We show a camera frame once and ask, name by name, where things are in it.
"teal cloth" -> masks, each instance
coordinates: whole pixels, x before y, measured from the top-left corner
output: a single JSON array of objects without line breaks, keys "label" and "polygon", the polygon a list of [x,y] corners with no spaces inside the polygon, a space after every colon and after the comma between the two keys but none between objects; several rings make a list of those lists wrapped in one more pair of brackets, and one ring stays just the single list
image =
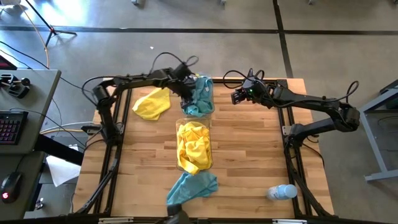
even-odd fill
[{"label": "teal cloth", "polygon": [[213,104],[213,80],[202,76],[198,77],[195,89],[192,90],[192,104],[185,109],[185,114],[202,117],[214,111]]},{"label": "teal cloth", "polygon": [[209,197],[218,190],[217,177],[207,171],[184,172],[167,195],[167,205],[182,204],[196,197]]}]

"computer mouse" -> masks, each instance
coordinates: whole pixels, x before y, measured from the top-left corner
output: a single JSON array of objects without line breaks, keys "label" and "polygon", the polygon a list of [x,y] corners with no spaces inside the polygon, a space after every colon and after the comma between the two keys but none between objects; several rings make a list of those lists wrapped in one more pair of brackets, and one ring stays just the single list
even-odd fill
[{"label": "computer mouse", "polygon": [[2,181],[0,193],[4,203],[15,202],[21,191],[22,173],[12,172]]}]

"white paper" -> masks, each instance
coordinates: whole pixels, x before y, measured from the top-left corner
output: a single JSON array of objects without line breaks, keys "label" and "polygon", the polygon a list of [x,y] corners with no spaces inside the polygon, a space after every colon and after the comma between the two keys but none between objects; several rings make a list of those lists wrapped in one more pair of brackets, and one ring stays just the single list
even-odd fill
[{"label": "white paper", "polygon": [[[77,145],[69,146],[69,148],[78,150]],[[48,156],[46,160],[50,168],[52,181],[56,187],[72,178],[78,177],[80,174],[81,167],[76,164],[64,161],[55,156]]]}]

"bottle cap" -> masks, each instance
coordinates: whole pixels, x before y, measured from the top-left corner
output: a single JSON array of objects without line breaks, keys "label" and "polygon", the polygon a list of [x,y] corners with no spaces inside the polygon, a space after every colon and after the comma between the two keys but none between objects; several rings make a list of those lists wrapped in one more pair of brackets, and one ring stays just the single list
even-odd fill
[{"label": "bottle cap", "polygon": [[285,194],[289,198],[294,198],[297,196],[297,188],[296,186],[289,184],[288,186],[285,187]]}]

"yellow cloth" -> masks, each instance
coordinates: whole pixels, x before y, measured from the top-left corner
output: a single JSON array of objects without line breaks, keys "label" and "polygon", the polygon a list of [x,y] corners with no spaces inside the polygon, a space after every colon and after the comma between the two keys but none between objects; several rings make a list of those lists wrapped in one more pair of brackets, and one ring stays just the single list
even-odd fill
[{"label": "yellow cloth", "polygon": [[178,165],[192,175],[209,169],[213,163],[210,149],[210,132],[199,122],[180,125],[177,133]]},{"label": "yellow cloth", "polygon": [[132,110],[141,118],[157,121],[160,114],[169,109],[170,106],[169,89],[156,88],[147,96],[139,98],[132,107]]}]

